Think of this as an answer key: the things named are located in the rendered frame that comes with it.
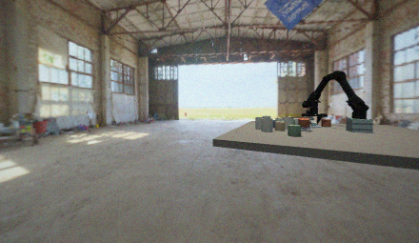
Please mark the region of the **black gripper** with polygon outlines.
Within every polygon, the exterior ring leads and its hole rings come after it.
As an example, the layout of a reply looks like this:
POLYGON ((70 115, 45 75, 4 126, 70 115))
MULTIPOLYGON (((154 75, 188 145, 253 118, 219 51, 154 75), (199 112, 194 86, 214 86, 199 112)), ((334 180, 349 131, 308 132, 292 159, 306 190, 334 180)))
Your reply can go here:
POLYGON ((320 113, 320 114, 318 114, 318 108, 310 108, 310 114, 302 113, 302 116, 306 116, 306 117, 318 116, 317 117, 317 125, 318 125, 319 121, 321 120, 321 118, 328 117, 328 115, 326 113, 320 113))

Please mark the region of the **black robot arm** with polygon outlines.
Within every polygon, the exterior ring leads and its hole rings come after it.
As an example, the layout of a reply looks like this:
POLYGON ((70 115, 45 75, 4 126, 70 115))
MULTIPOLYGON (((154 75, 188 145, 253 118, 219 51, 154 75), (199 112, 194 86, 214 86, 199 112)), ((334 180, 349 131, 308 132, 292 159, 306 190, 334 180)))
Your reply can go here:
POLYGON ((336 80, 341 85, 342 89, 346 93, 349 100, 347 103, 353 109, 352 118, 354 119, 367 119, 367 112, 369 106, 366 105, 365 101, 356 95, 349 82, 344 71, 334 71, 323 77, 323 80, 317 87, 317 89, 309 96, 307 101, 302 104, 303 108, 318 108, 318 103, 321 103, 318 99, 321 96, 322 90, 325 88, 330 80, 336 80))

